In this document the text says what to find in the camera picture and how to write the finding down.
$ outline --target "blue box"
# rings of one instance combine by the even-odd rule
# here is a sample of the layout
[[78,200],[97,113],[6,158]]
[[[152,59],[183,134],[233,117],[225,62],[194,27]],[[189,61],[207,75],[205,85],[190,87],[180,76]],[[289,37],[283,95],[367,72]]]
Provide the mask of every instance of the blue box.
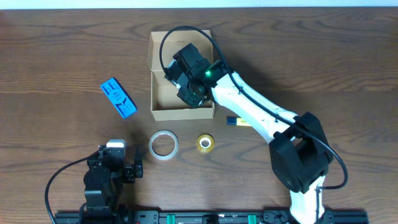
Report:
[[137,107],[130,96],[124,91],[123,87],[115,78],[111,78],[104,82],[101,85],[101,89],[123,119],[126,119],[137,111]]

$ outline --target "open box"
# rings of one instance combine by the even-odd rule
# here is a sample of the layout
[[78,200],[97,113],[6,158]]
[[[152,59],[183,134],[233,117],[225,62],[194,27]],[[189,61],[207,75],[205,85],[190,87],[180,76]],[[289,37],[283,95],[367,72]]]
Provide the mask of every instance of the open box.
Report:
[[[211,36],[210,30],[203,30]],[[160,66],[160,43],[167,32],[151,32],[148,49],[148,66],[150,73],[150,112],[156,121],[181,120],[181,119],[213,119],[214,103],[208,101],[198,108],[191,108],[178,96],[178,89],[164,78]],[[164,42],[162,59],[167,66],[173,55],[183,47],[192,43],[204,58],[213,63],[213,46],[211,42],[197,31],[175,31]]]

